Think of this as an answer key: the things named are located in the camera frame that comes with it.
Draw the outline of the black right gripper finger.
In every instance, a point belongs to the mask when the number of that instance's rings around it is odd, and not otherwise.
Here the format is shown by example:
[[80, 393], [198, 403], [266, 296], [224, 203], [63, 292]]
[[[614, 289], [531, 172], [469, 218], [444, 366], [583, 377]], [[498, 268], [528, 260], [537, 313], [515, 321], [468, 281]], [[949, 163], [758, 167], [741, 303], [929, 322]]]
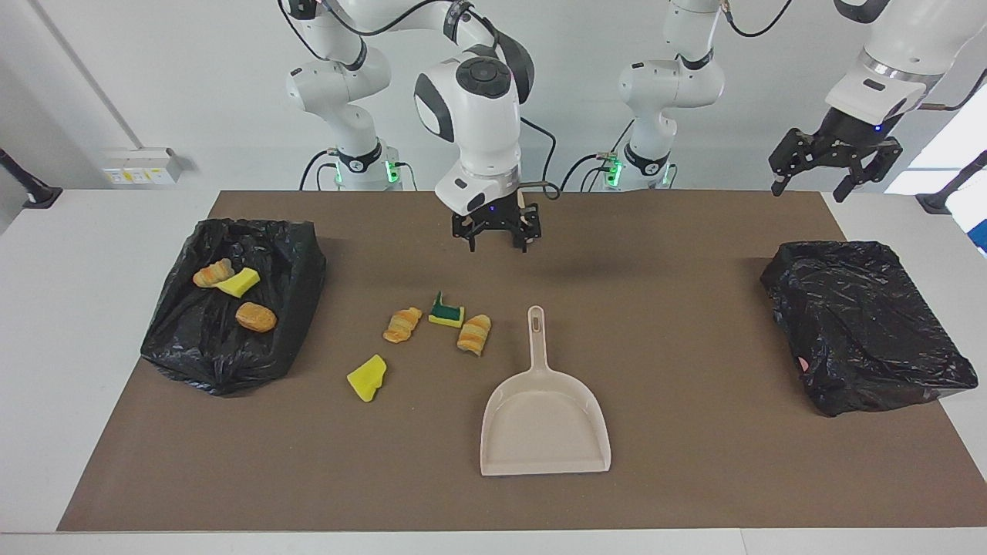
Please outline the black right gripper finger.
[[473, 217], [452, 214], [451, 232], [455, 238], [466, 241], [470, 252], [476, 252], [476, 236], [487, 229], [487, 222]]
[[507, 229], [512, 235], [512, 245], [527, 253], [528, 245], [542, 237], [538, 210], [521, 210], [507, 217]]

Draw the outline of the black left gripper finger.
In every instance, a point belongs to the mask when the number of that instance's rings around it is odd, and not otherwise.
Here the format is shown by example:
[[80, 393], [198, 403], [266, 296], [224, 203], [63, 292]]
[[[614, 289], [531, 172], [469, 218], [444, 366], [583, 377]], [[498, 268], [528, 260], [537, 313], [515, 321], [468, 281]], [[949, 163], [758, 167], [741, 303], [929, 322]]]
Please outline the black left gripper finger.
[[851, 148], [848, 175], [836, 187], [833, 197], [843, 203], [857, 187], [866, 182], [881, 182], [902, 154], [902, 146], [891, 136], [875, 144], [871, 150]]
[[817, 158], [821, 152], [822, 136], [816, 133], [805, 133], [801, 129], [789, 129], [768, 156], [768, 163], [774, 173], [774, 183], [771, 193], [775, 197], [782, 196], [790, 180], [798, 173], [807, 172], [817, 167]]

